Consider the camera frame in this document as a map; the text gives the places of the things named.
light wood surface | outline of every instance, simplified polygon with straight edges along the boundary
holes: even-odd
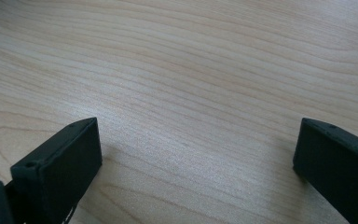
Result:
[[[0,1],[0,179],[97,117],[71,223],[346,223],[292,170],[301,118],[358,135],[358,1]]]

small hole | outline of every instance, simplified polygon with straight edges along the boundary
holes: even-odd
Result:
[[[25,167],[27,168],[31,168],[31,167],[34,167],[36,166],[37,163],[35,161],[28,161],[26,164],[25,164]]]

wooden table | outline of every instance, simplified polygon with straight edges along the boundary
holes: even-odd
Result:
[[[358,135],[358,1],[0,1],[0,179],[89,117],[72,223],[345,223],[292,158],[303,117]]]

screw hole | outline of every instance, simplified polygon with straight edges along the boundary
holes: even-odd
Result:
[[[35,167],[37,165],[36,161],[28,161],[26,164],[25,164],[25,167],[27,168],[32,168],[32,167]]]

tabletop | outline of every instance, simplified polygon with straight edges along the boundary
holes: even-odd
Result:
[[[346,223],[292,158],[302,118],[358,135],[358,1],[1,0],[0,179],[91,117],[71,223]]]

